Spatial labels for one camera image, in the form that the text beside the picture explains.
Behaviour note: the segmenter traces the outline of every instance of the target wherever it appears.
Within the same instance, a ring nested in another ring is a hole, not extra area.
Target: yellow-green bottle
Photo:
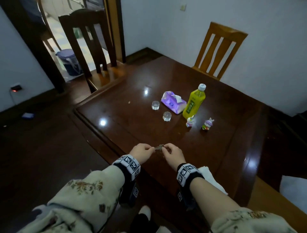
[[[185,119],[188,119],[189,117],[197,113],[199,106],[201,105],[203,100],[206,98],[206,95],[204,92],[205,89],[206,89],[206,85],[201,83],[198,86],[197,90],[191,92],[188,104],[182,113]]]

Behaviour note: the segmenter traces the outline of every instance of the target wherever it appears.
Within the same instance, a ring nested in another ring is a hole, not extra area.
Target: bottle cap
[[[201,83],[199,86],[198,86],[198,90],[200,91],[204,91],[206,89],[206,85]]]

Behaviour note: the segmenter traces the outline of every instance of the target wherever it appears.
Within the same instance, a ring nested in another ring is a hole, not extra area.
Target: person's right hand
[[[174,144],[171,143],[165,144],[164,147],[162,147],[162,152],[165,156],[167,163],[175,171],[177,171],[177,168],[180,164],[186,162],[182,150],[176,147]]]

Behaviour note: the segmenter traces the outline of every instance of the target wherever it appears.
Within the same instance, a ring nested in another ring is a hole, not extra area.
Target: dark wooden table
[[[186,127],[182,114],[173,112],[171,121],[164,122],[163,113],[170,110],[162,103],[158,110],[151,109],[152,101],[160,101],[165,91],[173,91],[188,101],[200,83],[207,86],[206,99],[192,128]],[[160,57],[92,94],[77,105],[75,114],[99,139],[88,141],[109,163],[128,154],[138,143],[173,143],[182,149],[188,163],[208,166],[229,196],[241,206],[247,205],[266,132],[263,103],[170,58]],[[201,130],[210,117],[215,120],[211,129]],[[153,154],[142,168],[140,183],[157,185],[156,192],[176,204],[176,173],[163,155]],[[166,207],[158,206],[164,208],[160,212],[166,212]],[[195,229],[201,228],[200,222],[194,224],[198,225]]]

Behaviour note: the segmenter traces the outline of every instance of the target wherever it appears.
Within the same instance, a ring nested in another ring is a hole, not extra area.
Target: trash bin
[[[63,49],[56,53],[58,58],[62,61],[67,73],[70,76],[77,76],[83,73],[80,64],[72,49]]]

